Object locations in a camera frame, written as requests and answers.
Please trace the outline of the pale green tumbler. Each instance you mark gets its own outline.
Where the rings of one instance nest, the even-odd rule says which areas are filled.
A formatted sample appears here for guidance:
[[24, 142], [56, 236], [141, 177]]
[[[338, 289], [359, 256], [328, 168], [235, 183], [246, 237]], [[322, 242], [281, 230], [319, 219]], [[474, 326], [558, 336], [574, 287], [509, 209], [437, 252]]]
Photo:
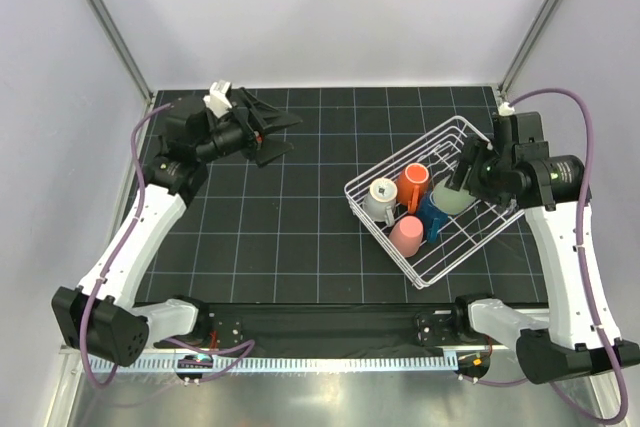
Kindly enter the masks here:
[[434, 206], [448, 216], [456, 216], [472, 206], [476, 198], [467, 190], [453, 190], [447, 186], [447, 179], [441, 180], [433, 189]]

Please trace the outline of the orange mug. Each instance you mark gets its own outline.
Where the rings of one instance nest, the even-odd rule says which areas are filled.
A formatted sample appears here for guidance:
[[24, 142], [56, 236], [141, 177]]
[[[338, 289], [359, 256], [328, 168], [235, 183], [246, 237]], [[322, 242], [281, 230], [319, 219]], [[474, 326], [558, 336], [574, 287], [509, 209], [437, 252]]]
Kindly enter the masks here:
[[414, 214], [427, 192], [430, 174], [421, 163], [411, 163], [404, 167], [396, 179], [397, 202], [404, 206], [409, 214]]

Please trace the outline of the blue mug cream inside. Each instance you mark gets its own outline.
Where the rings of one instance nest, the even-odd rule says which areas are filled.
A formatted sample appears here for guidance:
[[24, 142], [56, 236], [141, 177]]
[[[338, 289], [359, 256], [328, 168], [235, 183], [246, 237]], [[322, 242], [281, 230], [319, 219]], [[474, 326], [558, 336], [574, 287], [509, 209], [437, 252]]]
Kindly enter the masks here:
[[423, 239], [429, 243], [436, 241], [440, 229], [449, 218], [445, 212], [436, 207], [431, 193], [426, 194], [420, 201], [415, 216], [423, 225]]

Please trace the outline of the pink cup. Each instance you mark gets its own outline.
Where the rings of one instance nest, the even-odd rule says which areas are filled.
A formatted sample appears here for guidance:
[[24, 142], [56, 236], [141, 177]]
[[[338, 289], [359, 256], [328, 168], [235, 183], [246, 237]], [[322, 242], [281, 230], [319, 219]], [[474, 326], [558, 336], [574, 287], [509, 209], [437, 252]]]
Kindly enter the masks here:
[[391, 244], [404, 258], [414, 256], [422, 243], [424, 228], [413, 215], [406, 215], [396, 222], [389, 234]]

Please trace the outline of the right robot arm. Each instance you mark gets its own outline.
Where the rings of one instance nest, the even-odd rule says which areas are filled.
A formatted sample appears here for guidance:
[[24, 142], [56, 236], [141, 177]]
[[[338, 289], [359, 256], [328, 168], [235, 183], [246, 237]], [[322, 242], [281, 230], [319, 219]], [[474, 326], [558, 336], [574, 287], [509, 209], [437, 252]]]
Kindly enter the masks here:
[[637, 343], [623, 339], [608, 309], [593, 242], [576, 216], [585, 166], [574, 155], [551, 156], [536, 112], [496, 114], [489, 139], [468, 139], [448, 187], [468, 191], [490, 205], [511, 204], [533, 233], [547, 291], [549, 319], [539, 321], [492, 296], [457, 298], [450, 319], [462, 343], [488, 336], [514, 351], [534, 384], [597, 375], [639, 362]]

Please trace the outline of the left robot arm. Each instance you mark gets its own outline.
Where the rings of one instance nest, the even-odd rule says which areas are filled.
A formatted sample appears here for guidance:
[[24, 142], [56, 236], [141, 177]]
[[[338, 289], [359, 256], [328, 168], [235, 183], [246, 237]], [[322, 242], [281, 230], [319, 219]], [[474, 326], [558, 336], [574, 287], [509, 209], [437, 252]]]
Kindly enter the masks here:
[[138, 191], [129, 213], [77, 286], [59, 288], [51, 301], [67, 346], [86, 360], [97, 357], [118, 367], [132, 365], [146, 347], [168, 338], [194, 348], [208, 342], [212, 325], [202, 302], [177, 296], [136, 307], [138, 288], [163, 240], [206, 183], [210, 163], [241, 154], [264, 167], [293, 148], [277, 133], [301, 121], [226, 81], [153, 113], [159, 118], [159, 151], [146, 164], [134, 164]]

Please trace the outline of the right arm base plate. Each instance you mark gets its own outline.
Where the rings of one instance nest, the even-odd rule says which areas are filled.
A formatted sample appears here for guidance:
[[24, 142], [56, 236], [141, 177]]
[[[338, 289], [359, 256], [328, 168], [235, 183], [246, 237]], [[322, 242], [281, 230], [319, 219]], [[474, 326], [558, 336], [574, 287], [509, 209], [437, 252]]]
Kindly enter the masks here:
[[455, 317], [450, 310], [435, 310], [419, 313], [415, 317], [417, 339], [424, 347], [454, 345], [456, 336]]

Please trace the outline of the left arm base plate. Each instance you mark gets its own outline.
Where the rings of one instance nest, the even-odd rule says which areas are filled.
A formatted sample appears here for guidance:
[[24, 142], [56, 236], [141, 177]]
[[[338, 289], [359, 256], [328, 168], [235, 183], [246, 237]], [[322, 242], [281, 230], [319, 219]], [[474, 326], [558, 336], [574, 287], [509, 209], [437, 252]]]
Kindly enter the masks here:
[[212, 313], [210, 315], [210, 347], [225, 350], [245, 341], [242, 319], [234, 314]]

